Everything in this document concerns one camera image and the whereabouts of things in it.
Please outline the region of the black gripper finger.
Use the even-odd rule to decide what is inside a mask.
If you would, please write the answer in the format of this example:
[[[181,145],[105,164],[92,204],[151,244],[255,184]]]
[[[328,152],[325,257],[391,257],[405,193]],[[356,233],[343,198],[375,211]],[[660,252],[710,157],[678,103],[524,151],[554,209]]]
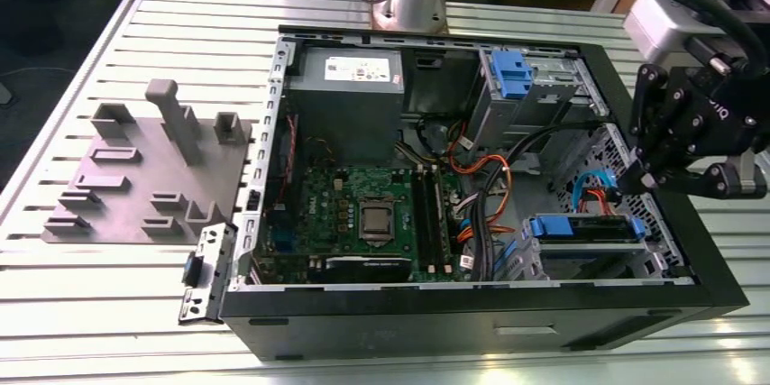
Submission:
[[[622,194],[643,194],[658,188],[664,170],[675,166],[679,139],[672,133],[687,97],[666,92],[667,71],[644,63],[639,67],[630,111],[628,137],[632,163],[618,178]]]
[[[711,164],[703,173],[670,169],[663,170],[654,179],[662,189],[712,199],[760,199],[768,190],[752,151],[727,156],[724,161]]]

